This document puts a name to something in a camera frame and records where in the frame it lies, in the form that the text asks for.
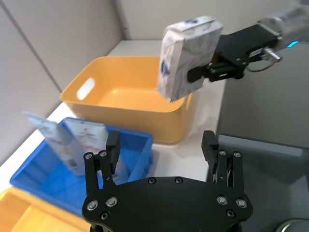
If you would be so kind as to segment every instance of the yellow plastic container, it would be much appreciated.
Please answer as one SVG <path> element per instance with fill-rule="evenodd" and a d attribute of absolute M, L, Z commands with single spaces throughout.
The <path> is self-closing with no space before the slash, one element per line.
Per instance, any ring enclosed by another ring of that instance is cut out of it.
<path fill-rule="evenodd" d="M 82 218 L 10 188 L 0 194 L 1 232 L 88 232 Z"/>
<path fill-rule="evenodd" d="M 151 133 L 176 143 L 191 118 L 192 96 L 169 103 L 157 91 L 159 57 L 101 57 L 68 85 L 61 99 L 80 118 Z"/>

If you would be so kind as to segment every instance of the screw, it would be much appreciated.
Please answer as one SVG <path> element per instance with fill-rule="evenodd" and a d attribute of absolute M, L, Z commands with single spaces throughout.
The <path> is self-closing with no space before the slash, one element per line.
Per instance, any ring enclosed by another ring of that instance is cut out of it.
<path fill-rule="evenodd" d="M 235 157 L 241 157 L 241 154 L 240 154 L 239 152 L 234 152 L 233 155 L 234 155 Z"/>
<path fill-rule="evenodd" d="M 231 210 L 231 209 L 227 210 L 226 215 L 229 218 L 234 218 L 236 216 L 235 212 L 233 210 Z"/>
<path fill-rule="evenodd" d="M 219 154 L 222 155 L 222 156 L 225 156 L 226 152 L 225 151 L 219 151 Z"/>
<path fill-rule="evenodd" d="M 108 206 L 108 207 L 113 207 L 113 206 L 115 206 L 117 204 L 117 198 L 115 198 L 115 197 L 110 197 L 109 199 L 107 199 L 107 201 L 106 201 L 106 205 Z"/>
<path fill-rule="evenodd" d="M 91 153 L 87 153 L 86 155 L 85 155 L 85 158 L 86 159 L 90 159 L 92 157 L 92 154 Z"/>
<path fill-rule="evenodd" d="M 176 184 L 181 184 L 183 182 L 183 179 L 180 178 L 180 177 L 176 177 L 175 182 L 176 182 Z"/>
<path fill-rule="evenodd" d="M 97 201 L 95 201 L 95 200 L 91 201 L 87 205 L 87 210 L 89 210 L 89 211 L 95 210 L 97 208 L 97 206 L 98 206 L 98 202 Z"/>
<path fill-rule="evenodd" d="M 106 152 L 106 151 L 101 151 L 101 152 L 100 152 L 100 156 L 104 157 L 104 156 L 106 156 L 106 155 L 107 155 L 107 152 Z"/>
<path fill-rule="evenodd" d="M 110 217 L 110 213 L 107 212 L 107 211 L 103 212 L 102 215 L 101 215 L 101 219 L 103 221 L 107 220 L 109 217 Z"/>
<path fill-rule="evenodd" d="M 149 178 L 149 179 L 148 179 L 148 183 L 151 184 L 151 185 L 153 185 L 153 184 L 156 183 L 156 179 L 154 179 L 154 178 Z"/>
<path fill-rule="evenodd" d="M 217 197 L 217 202 L 219 204 L 227 204 L 227 199 L 223 196 L 219 196 L 219 197 Z"/>
<path fill-rule="evenodd" d="M 237 199 L 236 204 L 241 208 L 247 208 L 248 205 L 243 199 Z"/>

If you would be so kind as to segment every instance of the metal cylinder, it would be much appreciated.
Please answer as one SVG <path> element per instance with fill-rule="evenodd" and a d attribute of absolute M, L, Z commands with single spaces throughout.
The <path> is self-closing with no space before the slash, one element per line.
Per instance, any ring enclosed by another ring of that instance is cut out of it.
<path fill-rule="evenodd" d="M 276 51 L 286 48 L 292 42 L 309 42 L 309 13 L 304 7 L 290 7 L 258 23 L 279 37 Z"/>
<path fill-rule="evenodd" d="M 264 54 L 269 57 L 269 59 L 275 63 L 280 62 L 282 57 L 274 52 L 272 48 L 264 48 Z"/>

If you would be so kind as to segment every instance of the white box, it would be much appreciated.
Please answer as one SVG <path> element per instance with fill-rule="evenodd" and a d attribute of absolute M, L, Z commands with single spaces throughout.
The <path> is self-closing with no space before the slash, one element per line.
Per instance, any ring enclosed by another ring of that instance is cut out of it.
<path fill-rule="evenodd" d="M 168 26 L 162 41 L 157 90 L 170 102 L 203 87 L 204 78 L 187 80 L 190 69 L 211 62 L 223 25 L 201 16 Z"/>

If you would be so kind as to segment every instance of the bin handle hole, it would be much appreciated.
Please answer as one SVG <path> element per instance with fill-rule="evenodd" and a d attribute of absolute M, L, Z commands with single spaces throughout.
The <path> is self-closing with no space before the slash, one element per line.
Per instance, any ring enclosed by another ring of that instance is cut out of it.
<path fill-rule="evenodd" d="M 92 77 L 89 77 L 76 93 L 78 100 L 84 100 L 94 86 L 95 80 Z"/>

